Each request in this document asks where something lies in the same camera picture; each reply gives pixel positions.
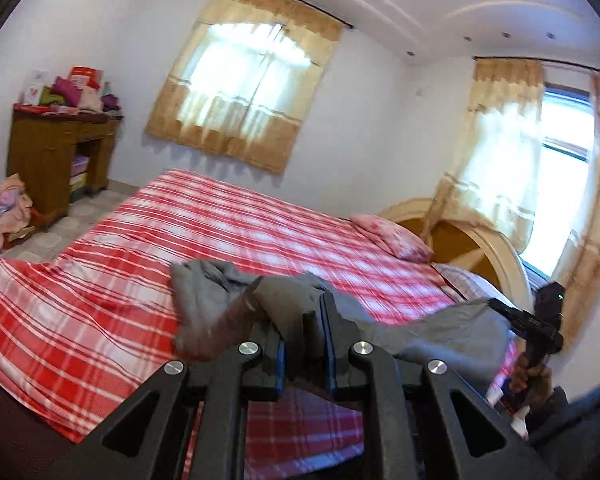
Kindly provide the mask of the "person's right hand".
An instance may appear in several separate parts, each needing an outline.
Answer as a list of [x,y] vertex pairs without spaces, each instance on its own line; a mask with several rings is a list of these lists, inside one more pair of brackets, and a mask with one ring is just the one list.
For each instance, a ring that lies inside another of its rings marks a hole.
[[537,410],[553,395],[552,370],[544,364],[529,365],[528,356],[521,353],[510,376],[509,391],[524,394],[524,402]]

